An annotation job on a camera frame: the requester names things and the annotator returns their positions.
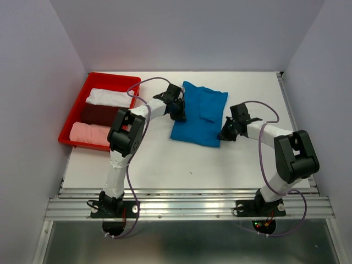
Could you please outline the blue t shirt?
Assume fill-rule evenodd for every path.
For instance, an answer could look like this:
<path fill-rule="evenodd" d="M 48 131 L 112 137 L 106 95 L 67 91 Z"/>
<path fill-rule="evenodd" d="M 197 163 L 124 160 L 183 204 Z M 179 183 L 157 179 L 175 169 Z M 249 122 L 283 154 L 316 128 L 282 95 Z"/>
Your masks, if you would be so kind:
<path fill-rule="evenodd" d="M 223 112 L 228 93 L 183 82 L 185 122 L 174 122 L 170 138 L 206 147 L 219 148 Z"/>

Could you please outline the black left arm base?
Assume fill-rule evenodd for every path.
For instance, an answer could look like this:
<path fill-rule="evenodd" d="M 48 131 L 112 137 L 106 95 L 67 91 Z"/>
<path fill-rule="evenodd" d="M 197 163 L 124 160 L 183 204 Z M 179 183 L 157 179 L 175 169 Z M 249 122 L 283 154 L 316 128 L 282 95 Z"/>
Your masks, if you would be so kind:
<path fill-rule="evenodd" d="M 119 202 L 116 208 L 107 208 L 97 200 L 88 200 L 86 204 L 89 206 L 90 218 L 92 219 L 137 219 L 139 210 L 136 201 Z"/>

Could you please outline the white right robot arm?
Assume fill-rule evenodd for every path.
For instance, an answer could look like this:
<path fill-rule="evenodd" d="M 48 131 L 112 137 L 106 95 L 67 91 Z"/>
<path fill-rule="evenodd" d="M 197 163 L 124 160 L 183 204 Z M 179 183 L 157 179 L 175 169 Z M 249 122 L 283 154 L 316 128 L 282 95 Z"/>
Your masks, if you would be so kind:
<path fill-rule="evenodd" d="M 254 199 L 256 213 L 265 215 L 273 208 L 273 202 L 292 191 L 292 187 L 303 179 L 317 173 L 320 169 L 315 149 L 308 132 L 290 131 L 276 127 L 280 121 L 279 114 L 266 103 L 252 101 L 267 107 L 275 115 L 275 120 L 264 121 L 252 118 L 246 106 L 247 102 L 230 107 L 231 116 L 226 117 L 218 139 L 236 141 L 238 136 L 258 141 L 260 170 L 265 185 L 258 191 L 259 198 Z M 274 150 L 276 172 L 267 179 L 264 166 L 262 145 Z"/>

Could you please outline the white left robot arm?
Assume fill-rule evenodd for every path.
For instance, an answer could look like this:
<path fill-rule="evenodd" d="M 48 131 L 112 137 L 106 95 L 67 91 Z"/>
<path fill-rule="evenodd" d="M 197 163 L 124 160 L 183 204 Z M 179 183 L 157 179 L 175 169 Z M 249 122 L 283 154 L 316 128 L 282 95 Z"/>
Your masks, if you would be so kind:
<path fill-rule="evenodd" d="M 148 102 L 132 108 L 120 109 L 108 133 L 110 165 L 106 183 L 99 194 L 103 210 L 111 217 L 122 212 L 124 181 L 127 167 L 142 143 L 149 122 L 169 115 L 171 120 L 186 121 L 184 91 L 169 84 L 166 91 Z"/>

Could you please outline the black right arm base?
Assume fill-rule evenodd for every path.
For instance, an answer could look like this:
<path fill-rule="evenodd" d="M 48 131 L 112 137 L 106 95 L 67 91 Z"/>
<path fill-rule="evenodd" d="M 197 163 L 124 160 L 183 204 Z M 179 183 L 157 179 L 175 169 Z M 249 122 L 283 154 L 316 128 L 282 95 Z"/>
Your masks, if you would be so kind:
<path fill-rule="evenodd" d="M 236 200 L 232 213 L 238 217 L 286 216 L 283 199 L 266 202 L 259 191 L 253 199 Z"/>

